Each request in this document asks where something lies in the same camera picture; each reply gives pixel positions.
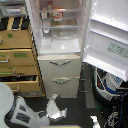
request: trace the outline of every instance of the white appliance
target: white appliance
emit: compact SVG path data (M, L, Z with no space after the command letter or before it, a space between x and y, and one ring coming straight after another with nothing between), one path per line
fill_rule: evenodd
M59 76L56 72L55 77L49 76L52 70L44 75L45 67L50 62L52 66L55 65L53 68L56 71L65 67L61 73L67 70L71 73L70 69L75 63L69 66L70 62L67 62L78 60L73 72L79 69L77 73L80 74L81 58L83 62L124 81L128 80L127 0L26 0L26 4L47 97L51 97L52 93L59 93L62 85L48 87L50 85L45 81L66 79L66 82L56 81L60 84L67 83L69 78L75 78L77 82L73 84L78 84L80 77L74 76L74 73ZM48 58L49 62L45 66L44 62ZM78 85L71 88L72 90L67 89L73 92Z

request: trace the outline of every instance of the refrigerator shelf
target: refrigerator shelf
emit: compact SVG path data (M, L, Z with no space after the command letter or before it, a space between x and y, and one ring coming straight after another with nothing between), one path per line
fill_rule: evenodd
M94 0L90 18L128 32L127 12L127 0Z
M106 18L104 16L100 16L100 15L95 14L91 17L91 19L128 32L128 25L127 24L123 24L121 22L118 22L113 18L110 19L110 18Z
M47 19L42 21L42 29L47 28L79 28L79 25L77 23L77 19L63 19L61 21Z
M80 9L53 9L51 11L39 11L39 13L48 13L48 12L80 12Z

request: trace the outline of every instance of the door shelf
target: door shelf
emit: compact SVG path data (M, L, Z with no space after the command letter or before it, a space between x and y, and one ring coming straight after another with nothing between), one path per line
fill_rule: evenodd
M128 32L128 25L127 24L121 23L121 22L114 20L112 18L110 19L110 18L106 18L106 17L95 14L91 17L91 19L94 21L99 21L101 23L104 23L104 24L107 24L107 25L110 25L110 26L113 26L115 28L118 28L118 29L121 29L121 30Z
M91 19L128 32L128 1L94 0Z

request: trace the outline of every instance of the cable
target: cable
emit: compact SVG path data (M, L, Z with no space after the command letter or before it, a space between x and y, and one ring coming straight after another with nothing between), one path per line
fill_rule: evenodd
M81 66L81 70L84 70L86 67L88 67L89 66L89 64L84 64L84 65L82 65Z
M114 111L114 107L113 106L113 112L111 113L111 115L107 118L105 124L104 124L104 128L106 128L106 124L109 125L109 127L114 128L114 126L118 123L118 112Z
M120 125L121 125L121 120L122 120L122 106L123 106L123 101L124 101L125 95L127 93L128 93L128 90L125 91L124 96L123 96L122 101L121 101L121 114L120 114L120 122L119 122L118 128L120 128Z
M83 90L81 90L80 85L79 85L79 90L80 90L82 93L87 93L87 92L89 92L89 91L92 89L92 83L91 83L91 81L89 81L89 80L87 80L87 79L80 79L80 80L84 80L84 81L89 82L90 85L91 85L91 87L90 87L87 91L83 91Z

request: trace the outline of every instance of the freezer drawer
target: freezer drawer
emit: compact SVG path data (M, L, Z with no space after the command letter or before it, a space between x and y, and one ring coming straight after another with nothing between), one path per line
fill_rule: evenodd
M60 94L61 98L76 98L79 78L43 79L47 98Z
M13 92L37 92L40 91L38 76L34 81L4 82Z
M5 17L22 17L27 15L24 5L17 6L0 6L3 16Z
M37 66L0 67L0 76L38 75Z
M28 31L0 31L0 49L6 48L31 48Z
M34 65L31 49L0 50L0 66Z
M80 75L81 59L78 55L39 56L38 61L43 78L78 77Z

